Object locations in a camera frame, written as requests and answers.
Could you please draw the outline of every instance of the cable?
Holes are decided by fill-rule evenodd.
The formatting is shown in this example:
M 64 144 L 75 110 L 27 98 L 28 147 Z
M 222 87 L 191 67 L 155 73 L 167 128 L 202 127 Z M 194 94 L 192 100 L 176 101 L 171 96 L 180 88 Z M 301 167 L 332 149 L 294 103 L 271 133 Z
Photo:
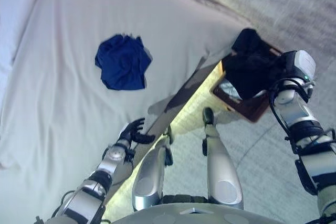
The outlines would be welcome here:
M 269 107 L 271 108 L 276 120 L 278 121 L 278 123 L 280 124 L 280 126 L 283 128 L 283 130 L 285 131 L 285 133 L 287 134 L 287 136 L 290 138 L 290 132 L 288 130 L 288 128 L 285 126 L 285 124 L 282 122 L 282 120 L 280 119 L 280 117 L 278 116 L 278 113 L 275 111 L 274 109 L 274 92 L 270 93 L 269 96 Z
M 71 193 L 74 193 L 75 191 L 74 190 L 71 190 L 71 191 L 67 191 L 63 196 L 62 196 L 62 199 L 61 199 L 61 204 L 59 205 L 59 207 L 56 208 L 56 210 L 52 213 L 51 217 L 55 217 L 55 215 L 57 214 L 58 210 L 61 208 L 61 206 L 63 205 L 64 203 L 64 199 L 65 197 L 68 195 L 68 194 L 71 194 Z
M 323 143 L 318 143 L 318 140 L 323 137 L 324 135 L 328 134 L 329 132 L 332 132 L 332 139 L 331 141 L 327 141 L 327 142 L 323 142 Z M 327 129 L 326 131 L 324 131 L 323 133 L 321 133 L 320 135 L 318 135 L 317 138 L 314 139 L 314 141 L 312 141 L 311 143 L 309 143 L 305 148 L 303 148 L 300 151 L 300 155 L 304 155 L 306 154 L 310 149 L 312 149 L 313 147 L 318 147 L 321 145 L 327 145 L 327 144 L 331 144 L 331 143 L 336 143 L 336 139 L 335 139 L 335 129 Z
M 269 93 L 270 93 L 269 100 L 268 100 L 269 106 L 270 106 L 275 118 L 277 119 L 278 123 L 283 128 L 283 130 L 285 131 L 287 136 L 290 138 L 290 131 L 285 126 L 283 121 L 280 119 L 280 117 L 278 116 L 278 113 L 275 111 L 275 108 L 274 108 L 274 98 L 275 98 L 275 94 L 277 93 L 278 85 L 279 85 L 279 83 L 284 82 L 284 81 L 291 81 L 291 82 L 295 83 L 298 86 L 298 88 L 301 89 L 301 91 L 303 93 L 305 93 L 305 94 L 307 94 L 307 93 L 306 93 L 305 89 L 302 87 L 302 85 L 297 80 L 294 80 L 294 79 L 291 79 L 291 78 L 282 78 L 280 80 L 277 80 L 275 83 L 273 83 L 273 85 L 269 89 Z

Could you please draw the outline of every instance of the blue garment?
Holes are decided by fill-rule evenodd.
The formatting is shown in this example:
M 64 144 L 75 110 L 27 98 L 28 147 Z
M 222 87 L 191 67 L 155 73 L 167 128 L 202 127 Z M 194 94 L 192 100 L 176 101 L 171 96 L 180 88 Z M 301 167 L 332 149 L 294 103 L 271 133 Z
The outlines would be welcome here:
M 101 80 L 108 89 L 145 88 L 144 73 L 151 59 L 140 37 L 113 36 L 100 44 L 95 62 L 101 68 Z

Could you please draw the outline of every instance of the black cloth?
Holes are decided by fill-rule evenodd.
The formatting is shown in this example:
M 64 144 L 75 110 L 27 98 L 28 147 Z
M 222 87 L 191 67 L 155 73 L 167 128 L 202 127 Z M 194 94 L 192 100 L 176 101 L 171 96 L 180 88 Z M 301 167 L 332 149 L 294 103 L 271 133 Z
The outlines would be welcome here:
M 237 55 L 229 56 L 223 62 L 225 78 L 243 100 L 268 90 L 282 77 L 286 65 L 284 58 L 273 55 L 269 49 L 255 30 L 246 28 L 232 46 Z
M 140 37 L 113 36 L 100 44 L 95 62 L 101 68 L 101 80 L 108 89 L 145 88 L 144 73 L 151 59 L 144 51 Z

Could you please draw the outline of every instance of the floor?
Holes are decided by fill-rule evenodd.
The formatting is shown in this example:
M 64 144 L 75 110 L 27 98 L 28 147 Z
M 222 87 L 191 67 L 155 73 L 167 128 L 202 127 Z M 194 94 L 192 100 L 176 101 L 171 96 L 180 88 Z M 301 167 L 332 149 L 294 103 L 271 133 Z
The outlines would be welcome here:
M 309 106 L 327 129 L 336 127 L 336 0 L 218 0 L 249 18 L 261 36 L 282 50 L 305 49 L 317 62 L 317 85 Z M 172 123 L 174 165 L 165 170 L 165 194 L 207 194 L 202 109 L 216 113 L 217 129 L 237 167 L 245 210 L 285 223 L 306 223 L 318 217 L 316 197 L 304 191 L 285 134 L 268 111 L 251 124 L 223 110 L 209 93 L 213 73 Z M 133 176 L 108 204 L 106 218 L 132 212 Z

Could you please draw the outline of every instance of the mattress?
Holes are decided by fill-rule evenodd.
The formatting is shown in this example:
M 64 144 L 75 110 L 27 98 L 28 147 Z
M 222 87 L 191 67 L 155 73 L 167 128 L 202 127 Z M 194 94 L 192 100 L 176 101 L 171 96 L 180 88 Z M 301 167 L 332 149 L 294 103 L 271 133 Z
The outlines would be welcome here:
M 49 218 L 126 123 L 149 118 L 149 107 L 176 94 L 200 61 L 225 56 L 247 25 L 201 0 L 37 0 L 1 113 L 1 221 Z M 141 36 L 153 59 L 143 90 L 100 80 L 97 48 L 118 33 Z
M 0 0 L 0 111 L 7 80 L 35 0 Z

